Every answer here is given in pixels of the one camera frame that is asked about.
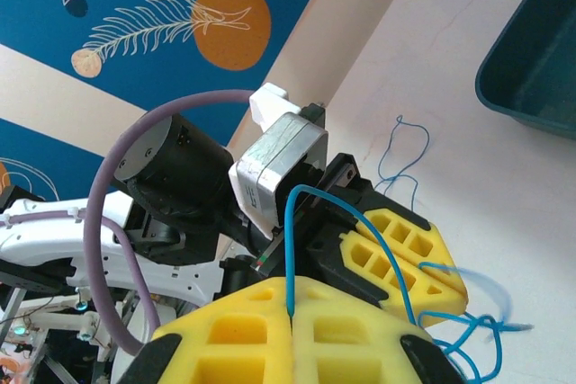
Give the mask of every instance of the beige wall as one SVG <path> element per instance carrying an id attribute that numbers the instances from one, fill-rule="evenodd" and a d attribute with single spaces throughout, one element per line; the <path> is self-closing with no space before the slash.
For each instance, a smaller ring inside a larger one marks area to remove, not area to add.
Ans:
<path id="1" fill-rule="evenodd" d="M 312 0 L 268 77 L 297 103 L 327 103 L 392 0 Z M 143 110 L 0 45 L 0 116 L 104 155 Z M 243 122 L 230 143 L 257 137 Z"/>

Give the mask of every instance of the white line drawing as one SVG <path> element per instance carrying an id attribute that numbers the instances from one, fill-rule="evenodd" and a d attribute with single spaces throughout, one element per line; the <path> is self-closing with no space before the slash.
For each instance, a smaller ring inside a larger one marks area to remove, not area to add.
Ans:
<path id="1" fill-rule="evenodd" d="M 71 0 L 62 0 L 67 5 Z M 197 30 L 205 35 L 210 26 L 226 26 L 249 31 L 242 19 L 251 11 L 247 7 L 235 13 L 224 13 L 199 4 L 195 0 L 145 0 L 146 6 L 131 9 L 115 8 L 114 17 L 103 19 L 82 49 L 72 55 L 72 66 L 87 78 L 98 76 L 103 63 L 123 46 L 123 56 L 154 51 L 161 43 L 176 38 L 186 42 Z"/>
<path id="2" fill-rule="evenodd" d="M 56 189 L 56 185 L 54 184 L 54 182 L 52 182 L 52 179 L 50 179 L 45 173 L 43 173 L 38 168 L 25 164 L 22 161 L 18 161 L 16 159 L 11 159 L 8 157 L 0 157 L 0 163 L 2 163 L 6 167 L 6 169 L 8 168 L 8 166 L 13 166 L 15 168 L 19 168 L 20 170 L 23 170 L 27 174 L 33 174 L 49 187 L 51 192 L 54 194 L 54 198 L 56 199 L 56 201 L 60 200 L 58 190 Z M 0 192 L 2 192 L 2 190 L 6 187 L 9 177 L 13 175 L 22 177 L 28 183 L 29 192 L 32 192 L 32 180 L 27 174 L 24 174 L 19 171 L 7 171 L 6 173 L 3 174 L 2 178 L 0 179 Z"/>

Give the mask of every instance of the plastic container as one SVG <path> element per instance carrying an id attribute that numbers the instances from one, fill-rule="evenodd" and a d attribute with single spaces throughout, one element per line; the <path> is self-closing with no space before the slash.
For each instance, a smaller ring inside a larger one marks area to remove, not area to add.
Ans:
<path id="1" fill-rule="evenodd" d="M 576 139 L 576 0 L 523 0 L 476 76 L 488 108 Z"/>

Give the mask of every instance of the wall mural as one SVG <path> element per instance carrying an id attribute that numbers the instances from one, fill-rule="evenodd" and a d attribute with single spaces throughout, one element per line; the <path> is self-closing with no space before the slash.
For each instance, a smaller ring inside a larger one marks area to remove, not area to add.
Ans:
<path id="1" fill-rule="evenodd" d="M 258 88 L 308 2 L 0 0 L 0 43 L 149 110 L 206 90 Z M 184 115 L 226 144 L 247 107 Z M 47 200 L 87 195 L 99 156 L 2 119 L 0 137 L 0 189 L 15 183 Z"/>

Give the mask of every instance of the tangled blue wire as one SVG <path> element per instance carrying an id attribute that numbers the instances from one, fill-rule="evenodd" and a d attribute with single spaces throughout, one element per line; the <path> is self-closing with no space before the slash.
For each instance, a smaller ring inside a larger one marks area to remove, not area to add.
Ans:
<path id="1" fill-rule="evenodd" d="M 384 163 L 384 159 L 388 156 L 388 154 L 390 153 L 390 151 L 392 150 L 392 142 L 394 141 L 394 134 L 396 132 L 396 130 L 398 129 L 398 127 L 400 125 L 404 125 L 404 126 L 409 126 L 412 128 L 418 128 L 424 131 L 424 133 L 426 134 L 426 144 L 424 146 L 424 148 L 422 149 L 422 151 L 420 152 L 420 154 L 416 157 L 416 159 L 414 159 L 412 162 L 410 162 L 408 165 L 404 166 L 404 168 L 402 168 L 397 174 L 392 175 L 390 177 L 386 177 L 383 174 L 383 163 Z M 392 187 L 392 185 L 401 178 L 408 178 L 410 180 L 412 180 L 414 182 L 414 189 L 412 190 L 412 196 L 410 199 L 410 209 L 412 211 L 414 211 L 414 200 L 416 200 L 416 191 L 418 190 L 419 187 L 419 182 L 418 179 L 416 179 L 416 177 L 409 175 L 409 174 L 405 174 L 405 172 L 411 168 L 412 166 L 414 166 L 415 164 L 417 164 L 420 159 L 422 159 L 422 157 L 424 156 L 424 154 L 426 153 L 426 151 L 428 150 L 428 146 L 430 145 L 430 133 L 428 132 L 428 129 L 426 129 L 424 126 L 422 125 L 418 125 L 417 123 L 408 123 L 406 121 L 404 121 L 404 116 L 400 115 L 396 118 L 396 125 L 394 126 L 394 128 L 392 128 L 392 131 L 390 133 L 390 138 L 388 140 L 388 146 L 386 147 L 386 150 L 384 150 L 384 153 L 382 155 L 382 157 L 380 158 L 380 162 L 378 163 L 378 176 L 380 177 L 380 182 L 378 182 L 376 184 L 376 186 L 374 187 L 374 189 L 378 189 L 378 187 L 383 184 L 383 183 L 387 183 L 388 186 L 386 186 L 386 189 L 384 190 L 383 194 L 386 195 L 386 193 L 388 193 L 388 191 L 390 190 L 390 188 Z"/>
<path id="2" fill-rule="evenodd" d="M 380 176 L 381 181 L 378 184 L 376 184 L 375 188 L 377 188 L 382 183 L 389 183 L 386 189 L 384 190 L 384 194 L 386 194 L 387 191 L 392 187 L 394 182 L 396 182 L 398 179 L 402 177 L 411 179 L 414 182 L 415 186 L 414 190 L 412 191 L 410 207 L 412 210 L 414 210 L 414 200 L 416 197 L 416 191 L 419 187 L 419 182 L 415 177 L 409 174 L 405 174 L 405 172 L 409 168 L 414 166 L 428 150 L 428 146 L 430 144 L 430 134 L 424 126 L 415 123 L 407 123 L 406 121 L 403 120 L 402 116 L 398 116 L 396 118 L 396 122 L 397 122 L 396 126 L 394 126 L 394 128 L 391 131 L 388 146 L 384 151 L 384 154 L 382 155 L 380 163 L 378 164 L 378 175 Z M 426 145 L 424 146 L 424 148 L 414 161 L 404 166 L 396 175 L 385 177 L 382 174 L 383 161 L 392 148 L 394 133 L 396 132 L 397 128 L 400 125 L 406 125 L 413 128 L 422 129 L 426 134 Z M 404 307 L 406 309 L 406 315 L 411 324 L 423 328 L 422 320 L 424 319 L 424 317 L 428 316 L 455 321 L 456 323 L 464 324 L 467 326 L 466 329 L 463 331 L 463 333 L 460 335 L 460 337 L 452 344 L 440 339 L 434 340 L 435 344 L 442 350 L 442 352 L 446 355 L 448 360 L 460 372 L 460 374 L 462 375 L 463 379 L 466 380 L 466 382 L 468 382 L 469 384 L 482 384 L 484 382 L 493 380 L 494 378 L 496 378 L 496 376 L 498 376 L 502 367 L 502 342 L 500 337 L 501 333 L 520 332 L 532 328 L 531 325 L 510 324 L 508 322 L 512 311 L 512 300 L 508 292 L 501 285 L 499 285 L 494 280 L 488 278 L 487 276 L 481 273 L 473 272 L 471 270 L 446 266 L 437 263 L 420 263 L 418 265 L 419 269 L 423 269 L 424 267 L 430 267 L 438 270 L 457 272 L 464 278 L 472 282 L 475 282 L 476 284 L 481 286 L 481 288 L 483 288 L 488 293 L 488 295 L 494 300 L 494 302 L 497 305 L 499 305 L 500 318 L 497 321 L 491 315 L 481 315 L 479 317 L 475 317 L 474 315 L 468 312 L 465 312 L 462 316 L 459 317 L 453 314 L 446 314 L 442 312 L 436 312 L 433 310 L 425 310 L 422 311 L 418 315 L 418 319 L 416 319 L 414 317 L 414 312 L 412 310 L 412 306 L 410 303 L 408 288 L 406 286 L 406 282 L 404 281 L 404 277 L 401 273 L 398 262 L 396 261 L 396 258 L 394 257 L 394 254 L 392 253 L 391 249 L 386 244 L 383 235 L 378 231 L 378 229 L 374 226 L 374 224 L 372 224 L 372 222 L 370 222 L 370 220 L 368 220 L 359 210 L 355 209 L 353 206 L 339 199 L 338 197 L 335 197 L 328 192 L 321 191 L 319 189 L 303 184 L 296 186 L 290 192 L 288 196 L 288 201 L 286 202 L 286 208 L 284 214 L 286 308 L 290 317 L 293 317 L 295 311 L 294 212 L 295 212 L 296 200 L 298 198 L 298 195 L 302 192 L 320 197 L 323 200 L 330 201 L 333 204 L 337 205 L 338 207 L 342 208 L 343 210 L 348 211 L 356 219 L 361 221 L 368 228 L 368 230 L 374 235 L 374 237 L 378 240 L 378 243 L 382 247 L 383 251 L 386 253 L 388 260 L 390 261 L 391 267 L 394 270 L 394 273 L 396 274 L 396 278 L 398 280 L 400 287 L 400 293 L 402 295 L 402 299 L 404 301 Z M 484 376 L 480 374 L 480 371 L 478 370 L 478 367 L 474 363 L 473 359 L 462 349 L 462 345 L 470 338 L 470 336 L 478 327 L 485 327 L 492 330 L 492 337 L 494 339 L 494 343 L 496 346 L 496 362 L 494 365 L 494 369 Z M 453 357 L 454 354 L 459 355 L 468 364 L 468 366 L 472 370 L 473 375 L 472 379 L 468 379 L 466 377 L 464 370 L 461 368 L 459 363 L 454 359 Z"/>

